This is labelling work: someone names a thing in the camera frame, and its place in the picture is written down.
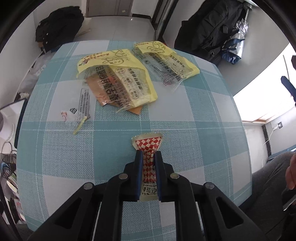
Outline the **person's right hand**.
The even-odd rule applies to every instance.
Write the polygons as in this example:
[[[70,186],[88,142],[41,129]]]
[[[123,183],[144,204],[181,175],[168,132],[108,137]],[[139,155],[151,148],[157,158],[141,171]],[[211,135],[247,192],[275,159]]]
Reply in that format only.
[[[289,190],[293,190],[296,185],[296,155],[290,159],[290,165],[286,170],[285,180]]]

